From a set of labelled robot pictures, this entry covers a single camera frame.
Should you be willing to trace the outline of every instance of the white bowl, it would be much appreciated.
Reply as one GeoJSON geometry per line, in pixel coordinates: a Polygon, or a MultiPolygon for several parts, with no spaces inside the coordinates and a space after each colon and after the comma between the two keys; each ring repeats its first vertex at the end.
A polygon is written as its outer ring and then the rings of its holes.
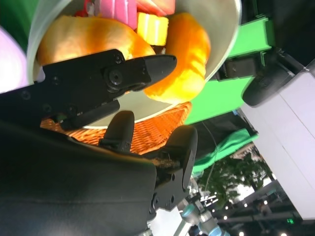
{"type": "MultiPolygon", "coordinates": [[[[35,56],[49,25],[63,13],[65,8],[69,12],[70,5],[76,7],[81,2],[83,1],[39,1],[31,24],[27,51],[28,80],[30,83],[33,83],[39,71],[35,56]]],[[[189,12],[209,35],[212,51],[206,65],[207,81],[217,72],[234,45],[241,19],[240,0],[176,0],[176,12],[189,12]]],[[[136,122],[154,117],[176,105],[151,100],[142,91],[130,92],[118,100],[121,110],[134,112],[136,122]]],[[[105,117],[86,128],[107,128],[113,115],[105,117]]]]}

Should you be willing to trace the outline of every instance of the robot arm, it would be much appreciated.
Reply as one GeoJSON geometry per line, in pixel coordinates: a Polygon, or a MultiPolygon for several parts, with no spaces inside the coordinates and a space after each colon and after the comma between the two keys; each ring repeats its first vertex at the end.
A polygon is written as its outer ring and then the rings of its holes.
{"type": "Polygon", "coordinates": [[[130,153],[132,112],[116,114],[98,146],[39,127],[43,118],[65,129],[87,125],[117,110],[118,96],[175,65],[173,56],[124,61],[112,50],[47,65],[44,82],[1,94],[1,234],[135,236],[157,209],[185,198],[197,147],[193,127],[177,128],[159,150],[160,159],[172,161],[168,167],[130,153]]]}

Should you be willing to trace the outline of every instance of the green panel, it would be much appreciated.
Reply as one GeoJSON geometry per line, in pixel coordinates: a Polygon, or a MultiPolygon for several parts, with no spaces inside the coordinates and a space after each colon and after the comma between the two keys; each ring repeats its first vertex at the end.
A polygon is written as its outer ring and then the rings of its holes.
{"type": "MultiPolygon", "coordinates": [[[[242,25],[230,57],[270,49],[265,29],[267,20],[267,18],[261,18],[242,25]]],[[[223,82],[207,82],[203,91],[191,101],[192,111],[185,124],[195,123],[239,108],[244,103],[243,91],[251,80],[251,77],[246,77],[223,82]]]]}
{"type": "Polygon", "coordinates": [[[0,25],[26,52],[32,17],[39,0],[0,0],[0,25]]]}
{"type": "Polygon", "coordinates": [[[207,82],[202,92],[191,101],[192,111],[185,124],[215,117],[240,107],[244,103],[241,98],[243,89],[251,79],[246,77],[223,82],[207,82]]]}
{"type": "Polygon", "coordinates": [[[265,22],[267,18],[244,24],[240,27],[234,47],[230,57],[255,51],[264,51],[271,47],[267,43],[265,22]]]}

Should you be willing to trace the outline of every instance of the purple object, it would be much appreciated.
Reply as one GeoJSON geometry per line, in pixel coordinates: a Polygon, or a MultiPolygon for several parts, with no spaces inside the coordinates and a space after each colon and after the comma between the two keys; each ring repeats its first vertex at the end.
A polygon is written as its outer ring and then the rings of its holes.
{"type": "Polygon", "coordinates": [[[11,35],[0,27],[0,93],[27,85],[26,56],[11,35]]]}
{"type": "Polygon", "coordinates": [[[137,28],[136,0],[95,0],[95,16],[115,19],[130,28],[137,28]]]}

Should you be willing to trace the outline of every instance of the white wall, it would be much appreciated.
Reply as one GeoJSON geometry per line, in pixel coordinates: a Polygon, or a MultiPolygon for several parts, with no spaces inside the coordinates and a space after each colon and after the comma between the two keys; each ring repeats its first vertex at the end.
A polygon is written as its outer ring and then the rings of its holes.
{"type": "Polygon", "coordinates": [[[242,106],[254,142],[303,219],[315,219],[315,78],[303,74],[259,107],[242,106]]]}

